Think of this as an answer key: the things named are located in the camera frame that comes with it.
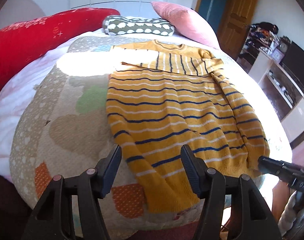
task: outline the pink pillow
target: pink pillow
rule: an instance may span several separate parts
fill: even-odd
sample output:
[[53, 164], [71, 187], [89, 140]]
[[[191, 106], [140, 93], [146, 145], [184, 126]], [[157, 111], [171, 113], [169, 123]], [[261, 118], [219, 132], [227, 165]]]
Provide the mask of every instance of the pink pillow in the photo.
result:
[[175, 3], [151, 2], [151, 4], [162, 19], [168, 20], [185, 37], [220, 49], [214, 30], [197, 12]]

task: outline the red cushion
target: red cushion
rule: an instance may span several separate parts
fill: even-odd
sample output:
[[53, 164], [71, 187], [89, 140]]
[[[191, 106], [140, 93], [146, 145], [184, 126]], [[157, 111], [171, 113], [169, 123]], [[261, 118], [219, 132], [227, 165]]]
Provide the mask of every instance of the red cushion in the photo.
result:
[[120, 13], [115, 9], [82, 8], [1, 29], [0, 91], [26, 65], [75, 36], [101, 28], [109, 15]]

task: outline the navy blue stripe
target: navy blue stripe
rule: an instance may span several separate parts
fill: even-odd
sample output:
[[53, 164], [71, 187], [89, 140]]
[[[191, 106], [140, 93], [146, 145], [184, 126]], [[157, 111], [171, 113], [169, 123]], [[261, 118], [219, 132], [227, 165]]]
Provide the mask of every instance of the navy blue stripe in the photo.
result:
[[126, 134], [130, 135], [127, 131], [121, 130], [121, 131], [118, 131], [113, 137], [116, 138], [118, 135], [120, 135], [122, 133], [126, 133]]
[[180, 55], [180, 57], [181, 57], [181, 65], [182, 65], [182, 68], [183, 68], [184, 74], [186, 75], [186, 74], [187, 74], [187, 72], [185, 71], [185, 68], [184, 68], [184, 65], [183, 65], [182, 55]]
[[207, 132], [203, 132], [203, 133], [200, 133], [201, 135], [206, 135], [206, 134], [209, 134], [209, 133], [212, 133], [212, 132], [214, 132], [214, 131], [217, 131], [217, 130], [220, 130], [221, 128], [219, 128], [219, 127], [215, 127], [215, 128], [213, 128], [213, 129], [211, 129], [211, 130], [209, 130], [209, 131], [207, 131]]
[[160, 166], [160, 165], [165, 164], [165, 163], [173, 162], [173, 161], [178, 160], [178, 159], [180, 159], [180, 158], [181, 158], [181, 155], [177, 155], [177, 156], [175, 156], [175, 157], [173, 157], [173, 158], [166, 159], [166, 160], [163, 160], [163, 161], [159, 161], [159, 162], [157, 162], [157, 163], [154, 163], [154, 164], [152, 164], [151, 166], [152, 166], [153, 168], [155, 168], [155, 167], [157, 167], [157, 166]]
[[117, 72], [127, 72], [127, 71], [139, 71], [139, 72], [142, 72], [142, 71], [151, 71], [151, 72], [162, 72], [161, 70], [158, 70], [158, 71], [155, 71], [155, 70], [151, 70], [151, 69], [148, 69], [148, 68], [145, 68], [145, 69], [126, 69], [126, 70], [117, 70]]
[[160, 56], [160, 52], [157, 53], [157, 58], [156, 58], [156, 69], [159, 66], [159, 56]]
[[[163, 105], [165, 102], [175, 102], [175, 103], [178, 103], [178, 104], [194, 104], [194, 105], [201, 105], [201, 104], [205, 104], [205, 103], [208, 103], [208, 102], [211, 102], [211, 100], [206, 100], [206, 101], [203, 101], [203, 102], [192, 102], [192, 101], [182, 101], [182, 102], [179, 102], [179, 101], [176, 101], [174, 99], [166, 99], [164, 100], [163, 102], [161, 103], [151, 103], [151, 102], [140, 102], [140, 103], [125, 103], [125, 102], [122, 102], [118, 99], [115, 99], [115, 98], [109, 98], [107, 99], [107, 101], [117, 101], [119, 102], [120, 104], [123, 104], [123, 105], [126, 105], [126, 106], [140, 106], [140, 105], [152, 105], [152, 106], [159, 106], [159, 105]], [[213, 105], [218, 105], [218, 106], [228, 106], [229, 104], [225, 104], [225, 105], [221, 105], [220, 103], [212, 103]]]
[[192, 152], [198, 153], [198, 152], [204, 152], [204, 151], [208, 151], [208, 150], [213, 150], [213, 151], [219, 152], [220, 150], [227, 148], [227, 147], [228, 147], [228, 144], [225, 144], [220, 148], [213, 148], [213, 147], [197, 148], [197, 149], [193, 150]]
[[240, 93], [240, 92], [239, 91], [234, 91], [234, 92], [226, 93], [225, 96], [227, 97], [227, 96], [230, 96], [230, 95], [233, 95], [233, 94], [236, 94], [236, 93]]
[[225, 131], [223, 132], [224, 134], [228, 134], [228, 133], [239, 133], [239, 131]]
[[170, 59], [169, 59], [169, 61], [170, 61], [170, 71], [172, 72], [172, 70], [173, 70], [173, 68], [172, 68], [172, 62], [171, 62], [171, 53], [170, 53]]
[[122, 89], [122, 88], [116, 88], [116, 87], [109, 87], [108, 89], [114, 89], [114, 90], [118, 90], [118, 91], [124, 91], [124, 92], [140, 92], [140, 91], [149, 91], [149, 92], [161, 92], [163, 91], [164, 89], [168, 89], [168, 90], [174, 90], [174, 91], [189, 91], [189, 92], [192, 92], [192, 93], [204, 93], [206, 95], [211, 95], [211, 96], [218, 96], [218, 95], [222, 95], [222, 93], [208, 93], [208, 92], [204, 92], [204, 91], [201, 91], [201, 90], [197, 90], [197, 91], [193, 91], [193, 90], [189, 90], [189, 89], [175, 89], [175, 88], [162, 88], [160, 90], [152, 90], [152, 89], [147, 89], [147, 88], [141, 88], [141, 89], [138, 89], [138, 90], [135, 90], [135, 89]]
[[250, 136], [250, 137], [247, 137], [247, 136], [245, 136], [245, 135], [242, 135], [242, 137], [246, 137], [248, 140], [257, 139], [257, 138], [263, 138], [264, 141], [268, 142], [267, 139], [266, 139], [263, 135], [256, 135], [256, 136]]
[[250, 104], [243, 104], [243, 105], [240, 105], [240, 106], [237, 106], [237, 107], [232, 108], [232, 110], [240, 109], [240, 108], [242, 108], [243, 106], [250, 106], [250, 107], [252, 107]]
[[205, 61], [203, 61], [204, 62], [204, 68], [205, 68], [205, 71], [206, 71], [206, 73], [208, 74], [209, 72], [208, 72], [208, 70], [206, 69], [206, 63], [205, 63]]
[[193, 64], [193, 60], [192, 60], [192, 58], [191, 58], [191, 64], [192, 64], [192, 66], [193, 66], [193, 68], [195, 69], [195, 71], [196, 71], [196, 75], [198, 76], [199, 75], [199, 73], [198, 73], [198, 71], [197, 71], [197, 68], [194, 66], [194, 64]]
[[142, 155], [137, 155], [137, 156], [132, 156], [132, 157], [127, 158], [126, 162], [129, 163], [129, 162], [133, 162], [133, 161], [141, 160], [141, 159], [144, 159], [144, 157]]
[[260, 121], [260, 120], [258, 120], [257, 118], [253, 118], [253, 119], [249, 119], [249, 120], [246, 120], [246, 121], [237, 122], [236, 124], [247, 123], [247, 122], [254, 122], [254, 121]]
[[203, 84], [203, 83], [211, 83], [211, 84], [215, 84], [215, 82], [207, 82], [207, 81], [202, 81], [202, 82], [191, 82], [189, 80], [175, 80], [175, 79], [170, 79], [170, 78], [161, 78], [161, 79], [150, 79], [150, 78], [126, 78], [126, 79], [120, 79], [120, 78], [114, 78], [112, 77], [111, 79], [115, 79], [115, 80], [119, 80], [119, 81], [127, 81], [127, 80], [131, 80], [131, 81], [135, 81], [135, 80], [142, 80], [142, 79], [147, 79], [149, 81], [161, 81], [161, 80], [169, 80], [169, 81], [174, 81], [174, 82], [190, 82], [192, 84]]
[[225, 81], [220, 81], [219, 83], [225, 83], [225, 84], [228, 84], [228, 85], [232, 85], [232, 86], [234, 86], [234, 84], [232, 84], [232, 83], [228, 83], [228, 82], [225, 82]]
[[203, 117], [205, 117], [206, 115], [208, 114], [211, 114], [213, 115], [216, 119], [229, 119], [229, 118], [234, 118], [234, 116], [226, 116], [226, 117], [218, 117], [216, 116], [214, 113], [212, 112], [208, 112], [202, 116], [193, 116], [193, 115], [189, 115], [189, 116], [181, 116], [179, 114], [167, 114], [166, 116], [160, 118], [160, 119], [142, 119], [142, 120], [128, 120], [126, 119], [122, 114], [119, 114], [119, 113], [109, 113], [108, 114], [108, 117], [111, 116], [111, 115], [119, 115], [121, 117], [124, 118], [124, 120], [126, 120], [128, 123], [142, 123], [142, 122], [159, 122], [159, 121], [162, 121], [164, 120], [165, 118], [167, 118], [168, 116], [178, 116], [178, 117], [181, 117], [183, 119], [188, 119], [188, 118], [194, 118], [194, 119], [201, 119]]
[[229, 78], [223, 76], [222, 74], [221, 74], [221, 75], [218, 75], [218, 77], [224, 77], [224, 78], [226, 78], [226, 79], [229, 79]]
[[173, 132], [173, 133], [170, 133], [170, 134], [168, 134], [166, 136], [163, 136], [163, 137], [160, 137], [160, 138], [150, 138], [150, 139], [146, 139], [146, 140], [143, 140], [143, 141], [138, 141], [138, 142], [135, 142], [135, 144], [144, 144], [144, 143], [149, 143], [149, 142], [159, 142], [159, 141], [168, 139], [168, 138], [172, 137], [173, 135], [180, 135], [180, 134], [183, 134], [183, 133], [188, 132], [188, 131], [191, 131], [191, 130], [186, 128], [186, 129], [184, 129], [180, 132]]
[[[209, 150], [217, 151], [218, 152], [218, 151], [220, 151], [222, 149], [225, 149], [227, 147], [229, 147], [228, 144], [225, 144], [225, 145], [223, 145], [220, 148], [214, 148], [214, 147], [197, 148], [197, 149], [193, 150], [192, 152], [194, 154], [198, 153], [198, 152], [209, 151]], [[245, 147], [245, 144], [242, 144], [241, 146], [237, 146], [237, 147], [229, 147], [229, 149], [241, 149], [243, 147]], [[156, 167], [158, 167], [158, 166], [160, 166], [162, 164], [170, 163], [170, 162], [173, 162], [173, 161], [178, 160], [180, 158], [181, 158], [181, 155], [176, 155], [176, 156], [174, 156], [172, 158], [169, 158], [169, 159], [166, 159], [166, 160], [162, 160], [162, 161], [159, 161], [157, 163], [153, 163], [151, 166], [153, 168], [156, 168]], [[126, 162], [129, 163], [129, 162], [132, 162], [132, 161], [135, 161], [135, 160], [140, 160], [140, 159], [144, 159], [144, 157], [142, 155], [137, 155], [137, 156], [133, 156], [133, 157], [128, 158], [126, 160]]]
[[241, 149], [245, 146], [245, 144], [242, 144], [241, 146], [237, 146], [237, 147], [230, 147], [230, 150], [232, 149]]

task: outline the green polka dot pillow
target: green polka dot pillow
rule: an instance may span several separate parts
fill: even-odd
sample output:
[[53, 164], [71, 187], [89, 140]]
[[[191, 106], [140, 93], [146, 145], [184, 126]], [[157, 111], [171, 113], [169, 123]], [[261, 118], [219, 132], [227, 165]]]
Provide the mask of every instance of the green polka dot pillow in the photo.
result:
[[110, 36], [129, 33], [152, 33], [162, 36], [172, 36], [174, 26], [169, 21], [154, 19], [127, 19], [118, 15], [110, 15], [103, 21], [104, 32]]

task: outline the yellow striped sweater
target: yellow striped sweater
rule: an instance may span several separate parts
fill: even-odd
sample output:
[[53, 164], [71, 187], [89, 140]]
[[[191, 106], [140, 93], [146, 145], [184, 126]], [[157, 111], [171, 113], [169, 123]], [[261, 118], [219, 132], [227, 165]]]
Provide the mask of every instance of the yellow striped sweater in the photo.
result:
[[111, 52], [124, 65], [109, 81], [108, 122], [150, 212], [178, 212], [199, 201], [180, 160], [183, 144], [224, 175], [260, 174], [257, 159], [269, 155], [268, 143], [253, 108], [222, 75], [222, 60], [158, 41]]

